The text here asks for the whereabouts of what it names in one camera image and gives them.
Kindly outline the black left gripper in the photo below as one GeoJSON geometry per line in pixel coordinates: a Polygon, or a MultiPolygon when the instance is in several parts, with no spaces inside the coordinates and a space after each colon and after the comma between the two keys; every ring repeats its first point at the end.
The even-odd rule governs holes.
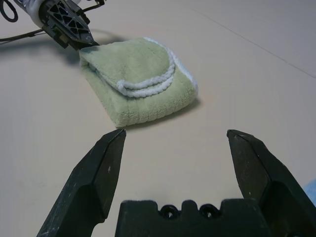
{"type": "Polygon", "coordinates": [[[72,0],[45,0],[39,18],[42,29],[62,47],[78,51],[98,45],[88,27],[89,19],[72,0]]]}

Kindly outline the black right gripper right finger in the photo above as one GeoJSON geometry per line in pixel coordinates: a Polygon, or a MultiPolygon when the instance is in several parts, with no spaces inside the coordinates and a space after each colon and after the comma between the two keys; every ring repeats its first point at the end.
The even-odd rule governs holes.
{"type": "Polygon", "coordinates": [[[256,201],[274,237],[314,237],[316,207],[288,168],[251,134],[229,129],[237,183],[256,201]]]}

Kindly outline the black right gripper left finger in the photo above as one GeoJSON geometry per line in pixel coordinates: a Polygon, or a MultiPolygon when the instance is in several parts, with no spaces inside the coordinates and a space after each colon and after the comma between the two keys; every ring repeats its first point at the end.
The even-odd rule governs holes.
{"type": "Polygon", "coordinates": [[[108,218],[125,138],[125,129],[103,135],[74,167],[39,237],[89,237],[108,218]]]}

